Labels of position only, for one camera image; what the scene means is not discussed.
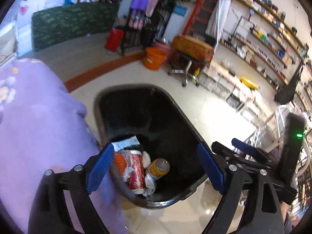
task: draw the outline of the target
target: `purple blanket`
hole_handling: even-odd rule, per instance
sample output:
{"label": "purple blanket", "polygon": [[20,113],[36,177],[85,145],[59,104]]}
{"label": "purple blanket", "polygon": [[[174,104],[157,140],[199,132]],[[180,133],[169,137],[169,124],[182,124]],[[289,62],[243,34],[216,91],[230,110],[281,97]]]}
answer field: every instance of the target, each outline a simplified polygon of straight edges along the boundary
{"label": "purple blanket", "polygon": [[[45,170],[69,171],[98,154],[85,115],[85,106],[41,61],[15,60],[0,68],[0,200],[24,233]],[[109,174],[90,197],[112,234],[127,233]],[[83,232],[70,204],[73,224]]]}

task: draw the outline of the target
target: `bottle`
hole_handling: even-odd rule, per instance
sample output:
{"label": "bottle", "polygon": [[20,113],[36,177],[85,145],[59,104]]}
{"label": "bottle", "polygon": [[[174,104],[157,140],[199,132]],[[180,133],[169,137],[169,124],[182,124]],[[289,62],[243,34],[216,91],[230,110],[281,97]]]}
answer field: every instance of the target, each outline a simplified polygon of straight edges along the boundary
{"label": "bottle", "polygon": [[149,167],[147,167],[146,174],[148,173],[154,180],[158,180],[165,176],[170,169],[169,162],[166,159],[155,159]]}

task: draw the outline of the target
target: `brown floor strip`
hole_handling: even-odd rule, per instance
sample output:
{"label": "brown floor strip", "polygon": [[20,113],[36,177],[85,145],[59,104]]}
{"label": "brown floor strip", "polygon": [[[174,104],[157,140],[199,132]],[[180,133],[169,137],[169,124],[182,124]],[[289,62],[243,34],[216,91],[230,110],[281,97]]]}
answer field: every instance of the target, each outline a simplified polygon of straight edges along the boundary
{"label": "brown floor strip", "polygon": [[95,68],[91,68],[86,72],[69,79],[64,84],[69,92],[76,90],[77,88],[83,86],[84,84],[92,81],[93,79],[102,76],[105,73],[108,73],[116,68],[127,65],[128,63],[141,60],[145,57],[145,52],[138,52],[135,54],[123,56],[117,60],[106,62],[102,65],[99,65]]}

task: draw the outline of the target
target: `red bag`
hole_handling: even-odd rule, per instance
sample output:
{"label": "red bag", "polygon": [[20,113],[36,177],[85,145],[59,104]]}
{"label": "red bag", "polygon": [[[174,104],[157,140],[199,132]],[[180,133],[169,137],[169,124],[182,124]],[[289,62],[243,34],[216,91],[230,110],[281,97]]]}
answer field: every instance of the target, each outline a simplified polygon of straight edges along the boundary
{"label": "red bag", "polygon": [[116,52],[123,36],[124,36],[123,30],[113,28],[112,30],[110,30],[110,35],[106,41],[105,48],[113,52]]}

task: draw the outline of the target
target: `wall shelf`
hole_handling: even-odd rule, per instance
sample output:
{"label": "wall shelf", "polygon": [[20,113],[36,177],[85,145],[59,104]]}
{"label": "wall shelf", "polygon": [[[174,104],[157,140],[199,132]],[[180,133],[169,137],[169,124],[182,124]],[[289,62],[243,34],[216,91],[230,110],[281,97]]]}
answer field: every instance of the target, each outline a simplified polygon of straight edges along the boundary
{"label": "wall shelf", "polygon": [[297,91],[296,91],[296,94],[297,94],[297,96],[299,97],[299,99],[300,99],[300,101],[301,101],[303,107],[305,108],[304,111],[307,112],[308,110],[310,110],[310,108],[309,108],[309,107],[307,106],[307,104],[306,104],[306,101],[305,101],[304,97],[300,94],[300,92],[297,92]]}
{"label": "wall shelf", "polygon": [[263,3],[260,0],[253,0],[256,3],[258,3],[259,5],[261,5],[263,8],[265,8],[268,12],[270,12],[278,21],[280,21],[281,23],[284,24],[286,30],[291,34],[291,36],[294,38],[294,40],[299,44],[299,46],[305,50],[305,46],[303,45],[303,43],[298,39],[298,37],[296,35],[293,34],[293,32],[291,31],[291,28],[285,24],[285,22],[269,7],[267,6],[265,3]]}
{"label": "wall shelf", "polygon": [[312,93],[311,93],[311,91],[309,89],[309,85],[308,84],[305,86],[305,92],[308,94],[309,100],[312,103]]}
{"label": "wall shelf", "polygon": [[[234,38],[236,39],[236,40],[238,40],[238,41],[240,41],[241,43],[243,43],[244,45],[246,45],[246,46],[248,46],[248,48],[250,48],[251,49],[251,47],[247,44],[247,43],[244,43],[242,40],[240,40],[238,37],[236,37],[236,36],[234,36]],[[261,57],[260,55],[258,55],[254,50],[252,50],[262,61],[264,61],[268,66],[269,66],[269,68],[278,76],[278,78],[285,84],[285,85],[287,85],[288,83],[285,81],[285,76],[283,75],[283,77],[281,77],[279,74],[278,74],[278,72],[272,67],[272,65],[271,64],[269,64],[268,62],[267,62],[267,60],[265,60],[263,57]]]}
{"label": "wall shelf", "polygon": [[291,43],[291,41],[284,35],[284,33],[276,27],[276,25],[274,23],[272,23],[268,18],[266,18],[263,13],[261,13],[260,11],[256,10],[255,8],[253,8],[252,6],[248,5],[244,0],[236,0],[238,2],[240,2],[241,4],[243,4],[244,6],[253,9],[261,18],[263,18],[268,24],[270,24],[276,31],[278,31],[280,34],[283,35],[283,39],[285,39],[288,44],[293,48],[294,52],[296,53],[296,55],[304,60],[304,57],[300,56],[299,52],[297,51],[297,49],[293,46],[293,44]]}
{"label": "wall shelf", "polygon": [[261,75],[262,78],[264,78],[264,79],[268,82],[268,84],[269,84],[275,91],[277,91],[277,89],[275,88],[275,86],[272,85],[262,73],[260,73],[256,68],[254,68],[253,66],[251,66],[250,63],[248,63],[245,59],[243,59],[242,57],[240,57],[240,56],[238,55],[238,53],[237,53],[235,50],[229,48],[229,47],[226,46],[223,42],[220,42],[220,44],[223,45],[224,47],[226,47],[227,49],[229,49],[232,53],[234,53],[236,56],[238,56],[239,58],[241,58],[245,63],[247,63],[250,67],[252,67],[255,71],[257,71],[257,73],[258,73],[259,75]]}
{"label": "wall shelf", "polygon": [[275,55],[275,57],[287,68],[288,67],[288,65],[285,63],[285,62],[283,62],[283,60],[278,56],[278,54],[276,54],[275,52],[274,52],[274,50],[267,44],[267,43],[265,43],[263,40],[261,40],[256,34],[254,34],[253,32],[251,33],[251,35],[252,36],[254,36],[255,38],[257,38],[263,45],[265,45],[274,55]]}
{"label": "wall shelf", "polygon": [[296,60],[291,56],[290,53],[288,53],[287,49],[282,45],[282,43],[280,43],[277,38],[275,38],[274,36],[270,35],[270,38],[274,39],[275,42],[285,51],[285,53],[287,53],[289,55],[289,57],[292,59],[293,64],[296,64]]}

